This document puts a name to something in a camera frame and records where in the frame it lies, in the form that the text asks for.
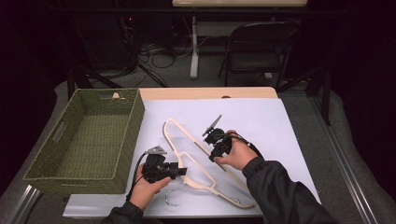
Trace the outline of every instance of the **basket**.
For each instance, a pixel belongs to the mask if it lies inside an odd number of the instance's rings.
[[[139,89],[75,91],[23,179],[44,193],[124,193],[144,113]]]

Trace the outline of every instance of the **gray carpet floor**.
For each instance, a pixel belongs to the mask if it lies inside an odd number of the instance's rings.
[[[151,56],[146,67],[160,74],[170,87],[218,87],[223,86],[223,77],[218,78],[218,71],[222,57],[219,55],[205,55],[200,58],[199,75],[195,80],[190,79],[191,56],[172,57],[167,55]],[[156,68],[157,66],[167,66],[167,68]],[[160,87],[150,77],[140,69],[133,74],[113,78],[122,87]],[[104,87],[101,83],[93,81],[96,88]],[[274,80],[268,81],[260,75],[251,76],[230,76],[230,86],[273,86]],[[315,105],[312,98],[307,98],[302,91],[304,84],[280,93],[290,122],[296,133],[298,142],[304,154],[305,161],[312,175],[316,187],[320,190],[319,197],[323,205],[341,223],[363,223],[360,211],[355,204],[350,189],[347,187],[339,167],[334,159],[332,142],[320,125],[320,117],[316,114]],[[63,83],[56,88],[58,94],[57,105],[53,111],[45,130],[37,140],[31,154],[27,158],[19,173],[8,187],[6,193],[0,199],[0,223],[7,223],[10,214],[17,205],[20,197],[26,189],[26,184],[21,180],[35,154],[43,144],[51,127],[60,117],[67,103],[67,88]],[[346,158],[352,167],[358,181],[361,183],[363,192],[368,203],[374,211],[378,223],[394,223],[396,219],[395,202],[376,183],[375,178],[361,160],[359,154],[351,141],[350,130],[342,107],[342,100],[332,92],[331,98],[331,129],[334,132],[338,144],[346,154]],[[99,223],[97,219],[72,219],[62,217],[65,208],[64,198],[67,195],[46,195],[44,194],[32,210],[27,223]],[[204,223],[240,223],[240,219],[220,219],[220,220],[195,220]],[[262,223],[257,218],[245,220],[249,223]],[[163,220],[164,223],[193,223],[192,220]]]

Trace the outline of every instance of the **black sleeve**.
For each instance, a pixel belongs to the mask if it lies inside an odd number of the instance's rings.
[[[338,223],[278,161],[257,157],[243,170],[250,194],[270,223]]]
[[[122,207],[114,207],[108,217],[102,220],[101,224],[109,223],[141,223],[143,211],[136,205],[126,202]]]

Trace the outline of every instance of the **dark background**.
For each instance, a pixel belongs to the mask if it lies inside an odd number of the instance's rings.
[[[393,83],[396,81],[396,8],[391,1],[363,0],[317,0],[310,1],[309,7],[337,9],[367,2],[371,4],[369,9],[350,28],[350,36],[345,36],[345,40],[351,37],[350,41],[334,60],[331,70],[332,90],[344,101],[357,150],[378,183],[395,199],[396,165],[393,160],[396,158],[396,95]],[[56,34],[49,27],[62,29],[61,34],[71,46],[76,61],[92,65],[92,56],[82,44],[86,40],[81,40],[76,27],[65,17],[55,17],[55,20],[53,16],[36,14],[38,8],[40,5],[31,2],[25,4],[21,0],[0,2],[0,75],[2,87],[5,87],[5,97],[1,101],[1,123],[6,124],[2,125],[1,132],[1,142],[4,143],[0,149],[1,193],[41,134],[56,103],[53,89],[66,80],[69,71],[69,64],[64,60],[65,55],[56,41]],[[180,21],[161,18],[168,24],[164,26],[159,25],[158,19],[151,18],[144,22],[161,26],[161,29],[150,31],[163,33],[164,44],[171,45],[172,39],[167,33],[169,24]],[[290,55],[286,77],[299,76],[320,64],[332,50],[334,37],[343,24],[344,21],[336,18],[303,19],[302,34]],[[148,35],[157,36],[155,32]],[[119,54],[124,55],[125,59],[128,52],[122,49],[121,40],[119,35],[115,35],[109,41],[118,43]]]

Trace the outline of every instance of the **table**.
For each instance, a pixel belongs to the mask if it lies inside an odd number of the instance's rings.
[[[291,128],[290,121],[282,102],[277,99],[273,88],[169,88],[140,89],[145,102],[145,117],[139,131],[139,137],[134,149],[132,168],[145,149],[154,145],[162,146],[168,154],[166,160],[175,161],[176,157],[167,145],[161,132],[167,119],[177,119],[192,135],[202,140],[202,132],[222,113],[219,128],[229,130],[235,128],[262,152],[267,160],[280,161],[290,172],[293,181],[301,181],[314,193],[319,201],[315,186],[304,162],[304,157]],[[222,100],[223,96],[231,99]],[[172,132],[176,141],[184,135]],[[251,203],[246,193],[241,193],[233,181],[224,172],[197,149],[194,144],[183,145],[200,164],[217,180],[218,190],[225,195],[241,200],[241,203]],[[192,177],[198,177],[194,167],[186,165]],[[239,179],[244,180],[241,172],[231,170]],[[183,187],[176,194],[178,207],[166,205],[166,192],[181,186],[181,178],[172,181],[167,189],[162,190],[145,211],[145,217],[150,218],[193,218],[193,217],[257,217],[262,216],[258,206],[250,209],[240,209],[226,203],[218,197]],[[72,195],[64,211],[65,217],[105,217],[113,206],[119,206],[125,201],[125,195]]]
[[[307,0],[173,0],[172,5],[174,7],[305,7]],[[199,32],[198,22],[196,17],[192,17],[192,59],[191,59],[191,72],[190,77],[192,79],[198,78],[198,35],[216,35],[216,36],[228,36],[231,32],[243,23],[237,22],[232,24],[231,27],[225,25],[224,22],[221,24],[205,24],[205,26],[215,26],[216,29],[210,29],[208,32]]]

